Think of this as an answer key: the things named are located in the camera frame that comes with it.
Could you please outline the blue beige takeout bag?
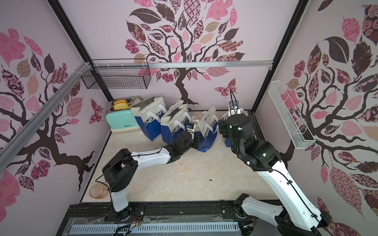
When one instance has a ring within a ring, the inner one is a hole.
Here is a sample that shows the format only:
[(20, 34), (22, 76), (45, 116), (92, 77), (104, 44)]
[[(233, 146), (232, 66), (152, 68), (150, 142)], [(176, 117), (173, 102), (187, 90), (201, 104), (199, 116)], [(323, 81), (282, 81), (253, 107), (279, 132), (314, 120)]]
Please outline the blue beige takeout bag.
[(161, 118), (167, 113), (163, 97), (144, 99), (132, 105), (131, 110), (144, 135), (154, 141), (161, 134)]
[[(240, 109), (240, 113), (241, 114), (245, 114), (246, 116), (248, 116), (248, 111), (244, 110), (243, 108)], [(229, 111), (227, 111), (226, 113), (223, 114), (223, 116), (220, 118), (221, 121), (226, 121), (226, 119), (228, 118), (228, 115), (229, 115)], [(226, 145), (226, 147), (231, 147), (231, 143), (230, 143), (230, 139), (229, 138), (224, 138), (224, 143)]]
[(186, 130), (190, 121), (191, 116), (188, 111), (188, 105), (183, 100), (177, 101), (161, 117), (160, 131), (162, 140), (167, 144), (174, 141), (179, 133)]
[(191, 122), (195, 124), (195, 134), (200, 139), (197, 150), (207, 152), (214, 144), (218, 134), (219, 119), (216, 116), (216, 108), (213, 106), (198, 116), (192, 116)]

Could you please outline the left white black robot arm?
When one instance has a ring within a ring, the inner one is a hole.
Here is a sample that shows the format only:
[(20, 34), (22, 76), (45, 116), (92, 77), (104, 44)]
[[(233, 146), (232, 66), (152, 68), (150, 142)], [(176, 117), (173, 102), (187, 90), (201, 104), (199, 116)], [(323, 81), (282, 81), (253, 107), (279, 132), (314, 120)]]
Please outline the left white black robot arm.
[(111, 196), (113, 209), (119, 213), (128, 211), (127, 186), (130, 184), (136, 170), (156, 165), (165, 165), (175, 162), (191, 148), (197, 149), (200, 137), (192, 131), (183, 131), (171, 143), (153, 151), (130, 152), (127, 148), (121, 149), (102, 168)]

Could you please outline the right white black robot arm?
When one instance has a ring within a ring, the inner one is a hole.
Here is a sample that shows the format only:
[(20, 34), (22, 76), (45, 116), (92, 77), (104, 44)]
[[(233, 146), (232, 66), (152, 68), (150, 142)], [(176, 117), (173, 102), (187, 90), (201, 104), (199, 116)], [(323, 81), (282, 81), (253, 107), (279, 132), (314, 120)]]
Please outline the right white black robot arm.
[(319, 229), (329, 225), (330, 214), (305, 196), (273, 145), (255, 137), (253, 120), (245, 114), (231, 115), (219, 121), (219, 133), (229, 138), (232, 152), (269, 184), (281, 202), (276, 206), (243, 193), (233, 203), (235, 215), (264, 220), (283, 236), (321, 235)]

